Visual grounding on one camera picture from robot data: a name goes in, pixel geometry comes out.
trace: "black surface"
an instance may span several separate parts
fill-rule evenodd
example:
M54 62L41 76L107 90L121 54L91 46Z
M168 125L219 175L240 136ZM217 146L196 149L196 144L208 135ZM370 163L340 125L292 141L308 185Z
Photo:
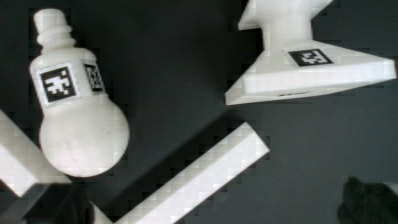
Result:
M398 195L386 184L349 179L338 216L342 224L398 223Z
M86 185L36 184L0 217L2 224L93 224Z
M70 15L73 37L98 55L107 91L130 121L123 161L104 175L75 179L111 218L249 121L269 141L271 159L184 223L336 224L347 177L398 183L397 81L329 96L228 107L224 92L263 48L260 30L237 31L246 2L2 0L0 108L36 142L43 115L29 62L41 48L31 14L47 7ZM397 12L397 0L338 1L313 21L315 39L397 58Z

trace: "white wooden block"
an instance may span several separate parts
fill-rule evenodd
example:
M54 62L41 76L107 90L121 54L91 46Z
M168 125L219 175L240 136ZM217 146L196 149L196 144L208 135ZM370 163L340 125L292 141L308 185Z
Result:
M267 153L267 145L246 123L118 224L175 223Z

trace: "chess piece neck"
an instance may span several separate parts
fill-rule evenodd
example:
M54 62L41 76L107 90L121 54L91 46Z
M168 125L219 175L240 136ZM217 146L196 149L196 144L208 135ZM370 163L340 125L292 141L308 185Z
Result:
M290 44L313 40L311 7L303 1L276 3L272 10L258 14L265 49L281 50Z
M40 32L38 42L43 45L43 53L63 48L75 47L72 38L72 27L66 17L57 9L45 9L36 13L34 22Z

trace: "black object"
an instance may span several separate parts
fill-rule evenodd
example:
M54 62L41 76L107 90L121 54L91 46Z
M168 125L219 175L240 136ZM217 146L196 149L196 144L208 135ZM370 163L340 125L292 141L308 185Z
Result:
M398 224L398 195L386 184L349 179L338 217L342 224Z
M95 209L84 185L36 185L15 202L2 224L93 224Z

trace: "fiducial marker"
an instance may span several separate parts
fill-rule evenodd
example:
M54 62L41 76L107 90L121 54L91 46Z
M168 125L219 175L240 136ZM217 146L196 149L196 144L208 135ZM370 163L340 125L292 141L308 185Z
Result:
M393 60L313 40L311 18L331 1L249 1L239 27L262 28L265 51L226 92L228 105L326 95L397 78Z
M88 177L104 173L121 159L128 121L105 93L96 56L75 47L63 12L41 10L34 22L43 45L31 65L45 113L41 148L56 168Z

